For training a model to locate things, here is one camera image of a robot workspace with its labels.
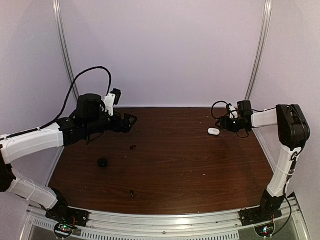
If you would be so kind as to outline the aluminium front rail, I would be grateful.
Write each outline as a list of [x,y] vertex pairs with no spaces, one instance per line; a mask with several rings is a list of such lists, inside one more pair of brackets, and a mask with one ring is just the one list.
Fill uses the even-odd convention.
[[309,240],[310,234],[295,197],[281,206],[281,217],[243,225],[234,209],[180,215],[122,214],[88,211],[86,226],[78,226],[69,240],[263,240],[261,230],[273,226],[271,240]]

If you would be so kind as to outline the left aluminium frame post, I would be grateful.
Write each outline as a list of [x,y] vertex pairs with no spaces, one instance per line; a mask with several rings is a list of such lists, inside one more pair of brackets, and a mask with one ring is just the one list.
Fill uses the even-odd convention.
[[71,63],[71,59],[68,51],[67,39],[65,35],[65,30],[64,30],[64,23],[63,23],[62,11],[61,11],[61,1],[53,0],[52,5],[53,5],[53,14],[56,22],[57,33],[58,33],[58,40],[59,40],[61,53],[62,53],[62,59],[64,62],[69,83],[70,85],[72,85],[72,82],[74,80],[74,73],[72,69],[72,63]]

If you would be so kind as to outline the circuit board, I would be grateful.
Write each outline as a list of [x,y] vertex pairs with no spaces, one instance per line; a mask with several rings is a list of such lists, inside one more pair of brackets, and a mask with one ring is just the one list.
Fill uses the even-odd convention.
[[254,227],[254,230],[259,237],[267,238],[274,233],[275,224],[273,222],[269,222],[266,224],[257,225]]
[[68,224],[57,223],[53,228],[53,233],[60,239],[68,238],[76,228]]

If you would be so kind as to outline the aluminium frame post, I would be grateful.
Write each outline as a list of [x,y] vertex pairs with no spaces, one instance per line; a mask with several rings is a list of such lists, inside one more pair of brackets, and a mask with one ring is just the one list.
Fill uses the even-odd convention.
[[53,14],[56,22],[57,33],[58,33],[58,40],[59,40],[61,53],[62,53],[62,59],[64,62],[69,83],[70,85],[72,85],[72,82],[74,80],[74,73],[72,69],[72,63],[71,63],[71,59],[68,51],[67,39],[65,35],[65,30],[64,30],[64,23],[63,23],[62,11],[61,11],[61,1],[53,0],[52,5],[53,5]]
[[271,18],[272,18],[272,10],[273,10],[273,1],[265,0],[257,50],[254,58],[254,63],[253,63],[253,67],[250,75],[249,84],[248,84],[247,91],[244,98],[245,100],[250,100],[255,87],[255,83],[258,78],[260,66],[263,59],[264,49],[265,49],[267,38],[269,35]]

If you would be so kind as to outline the white earbud charging case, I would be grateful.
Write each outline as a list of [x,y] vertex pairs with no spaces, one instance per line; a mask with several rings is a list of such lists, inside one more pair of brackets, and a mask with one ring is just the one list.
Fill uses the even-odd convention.
[[221,131],[217,128],[210,127],[208,128],[207,133],[209,135],[218,136],[221,133]]

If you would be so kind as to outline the right circuit board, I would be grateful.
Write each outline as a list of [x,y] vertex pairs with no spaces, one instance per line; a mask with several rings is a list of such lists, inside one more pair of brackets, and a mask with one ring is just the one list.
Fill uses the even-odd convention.
[[254,227],[254,230],[259,237],[267,238],[274,233],[275,224],[273,222],[269,222],[266,224],[257,225]]

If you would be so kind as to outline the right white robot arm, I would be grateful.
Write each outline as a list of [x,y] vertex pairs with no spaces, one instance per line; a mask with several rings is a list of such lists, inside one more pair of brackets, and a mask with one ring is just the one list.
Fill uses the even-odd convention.
[[310,138],[311,130],[297,104],[278,104],[273,108],[256,110],[249,100],[239,101],[237,106],[225,104],[226,113],[214,116],[215,126],[238,134],[244,130],[277,126],[281,144],[279,160],[273,177],[265,189],[260,206],[256,210],[259,220],[268,220],[280,208],[286,198],[287,187],[295,173],[300,154]]

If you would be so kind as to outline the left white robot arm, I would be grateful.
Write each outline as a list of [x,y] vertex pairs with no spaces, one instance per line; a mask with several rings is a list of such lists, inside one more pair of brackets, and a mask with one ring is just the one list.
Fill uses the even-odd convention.
[[138,118],[129,113],[115,112],[121,92],[114,89],[105,97],[87,93],[77,100],[75,111],[58,118],[48,126],[0,137],[0,191],[10,192],[38,203],[61,222],[72,218],[72,211],[57,190],[42,186],[13,170],[12,162],[47,149],[67,147],[79,141],[93,142],[95,134],[106,131],[129,133]]

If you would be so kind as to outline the right aluminium frame post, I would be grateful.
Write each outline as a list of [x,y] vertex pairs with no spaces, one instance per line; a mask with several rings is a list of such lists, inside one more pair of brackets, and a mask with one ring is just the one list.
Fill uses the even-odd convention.
[[260,66],[263,59],[264,49],[265,49],[267,38],[269,35],[271,18],[272,18],[272,10],[273,10],[273,1],[265,0],[257,50],[254,58],[254,63],[253,63],[253,67],[250,75],[249,84],[248,84],[247,91],[244,98],[245,100],[250,100],[255,87],[255,83],[258,78]]

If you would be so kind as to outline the left circuit board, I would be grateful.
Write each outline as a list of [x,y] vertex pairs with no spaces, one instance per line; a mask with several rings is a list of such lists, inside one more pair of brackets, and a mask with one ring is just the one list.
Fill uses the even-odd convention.
[[53,228],[53,233],[60,239],[68,238],[76,228],[68,224],[57,223]]

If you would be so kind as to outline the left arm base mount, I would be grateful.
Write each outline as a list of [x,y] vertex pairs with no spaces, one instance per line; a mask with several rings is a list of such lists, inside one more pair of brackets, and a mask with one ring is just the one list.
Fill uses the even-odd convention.
[[57,203],[52,209],[43,208],[46,211],[46,217],[56,222],[67,224],[69,226],[86,227],[89,217],[87,210],[81,210],[69,207],[65,197],[57,189],[52,189],[57,196]]

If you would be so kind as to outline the black round cap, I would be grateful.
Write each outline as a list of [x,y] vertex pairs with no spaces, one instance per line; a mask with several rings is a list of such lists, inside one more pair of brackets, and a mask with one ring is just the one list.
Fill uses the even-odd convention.
[[104,157],[102,158],[99,158],[97,160],[97,165],[100,167],[100,168],[105,168],[108,166],[108,160]]

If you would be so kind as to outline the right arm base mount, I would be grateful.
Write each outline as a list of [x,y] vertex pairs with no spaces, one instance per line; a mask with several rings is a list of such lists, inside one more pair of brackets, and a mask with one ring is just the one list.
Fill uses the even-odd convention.
[[265,189],[259,206],[248,209],[242,208],[238,212],[242,226],[255,225],[281,217],[280,208],[284,200],[284,195],[272,197]]

